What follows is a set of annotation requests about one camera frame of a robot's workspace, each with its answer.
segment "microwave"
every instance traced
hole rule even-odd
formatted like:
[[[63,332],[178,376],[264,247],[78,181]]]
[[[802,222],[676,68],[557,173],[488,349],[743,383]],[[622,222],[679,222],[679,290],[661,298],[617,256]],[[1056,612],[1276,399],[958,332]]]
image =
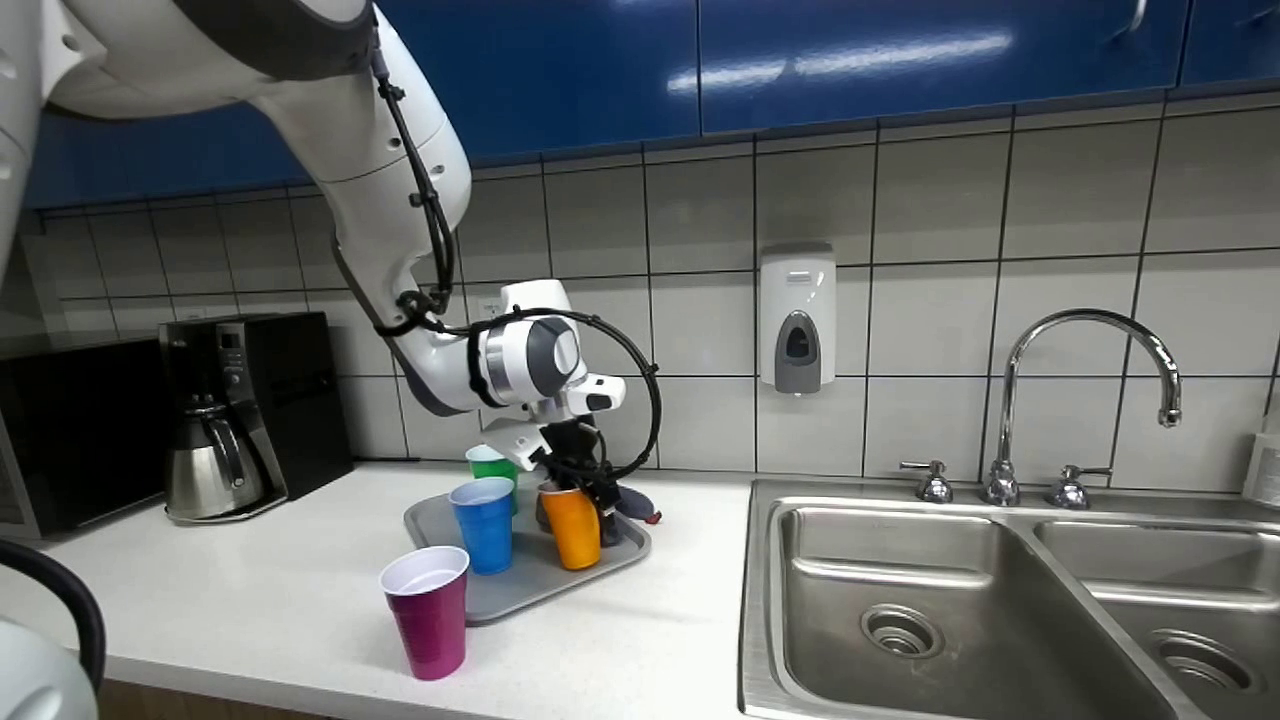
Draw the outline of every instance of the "microwave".
[[[0,360],[0,536],[44,544],[156,503],[169,447],[156,341]]]

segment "countertop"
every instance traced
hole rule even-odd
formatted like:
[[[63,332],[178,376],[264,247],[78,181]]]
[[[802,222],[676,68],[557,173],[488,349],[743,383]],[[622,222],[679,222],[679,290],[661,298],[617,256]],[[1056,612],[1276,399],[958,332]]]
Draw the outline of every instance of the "countertop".
[[[748,482],[640,478],[651,557],[488,629],[447,681],[412,681],[376,574],[412,547],[404,509],[464,467],[365,463],[247,526],[171,527],[161,509],[44,547],[107,618],[123,684],[318,717],[651,720],[737,714]],[[71,646],[60,606],[3,574],[0,618]]]

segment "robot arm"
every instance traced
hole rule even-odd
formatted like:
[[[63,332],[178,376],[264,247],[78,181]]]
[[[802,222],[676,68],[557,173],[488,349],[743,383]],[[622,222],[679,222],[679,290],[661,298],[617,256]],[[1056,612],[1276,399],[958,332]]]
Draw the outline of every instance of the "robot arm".
[[[447,234],[468,209],[471,167],[433,86],[367,0],[0,0],[0,28],[0,56],[22,56],[44,82],[12,99],[16,112],[0,103],[0,145],[16,138],[23,157],[40,99],[104,121],[258,103],[323,194],[341,268],[428,411],[529,408],[532,427],[510,442],[529,467],[547,453],[542,426],[622,408],[626,379],[586,367],[563,315],[510,315],[471,332],[442,324]],[[23,31],[44,31],[44,50],[12,53]],[[23,165],[12,176],[0,183],[3,240]],[[433,246],[442,298],[412,278]],[[499,298],[510,313],[567,313],[557,281]]]

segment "coffee maker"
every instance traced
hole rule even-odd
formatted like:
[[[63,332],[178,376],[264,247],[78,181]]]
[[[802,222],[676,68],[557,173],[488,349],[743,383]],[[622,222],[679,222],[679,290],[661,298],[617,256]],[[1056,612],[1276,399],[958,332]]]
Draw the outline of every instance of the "coffee maker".
[[[182,416],[169,520],[247,520],[351,472],[323,313],[184,321],[161,346]]]

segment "tray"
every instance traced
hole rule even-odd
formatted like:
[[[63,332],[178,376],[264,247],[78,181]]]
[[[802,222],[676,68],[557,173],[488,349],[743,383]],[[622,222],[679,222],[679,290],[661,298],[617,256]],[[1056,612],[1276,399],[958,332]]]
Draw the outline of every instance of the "tray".
[[[428,544],[460,544],[447,496],[419,502],[404,511],[410,536]],[[651,547],[640,526],[622,520],[622,544],[601,554],[601,563],[590,574],[563,574],[557,563],[557,544],[546,527],[536,527],[532,496],[522,496],[522,511],[513,517],[513,568],[499,576],[468,576],[468,625],[495,625],[546,599],[557,599],[573,590],[586,590],[601,576],[626,574],[640,563]]]

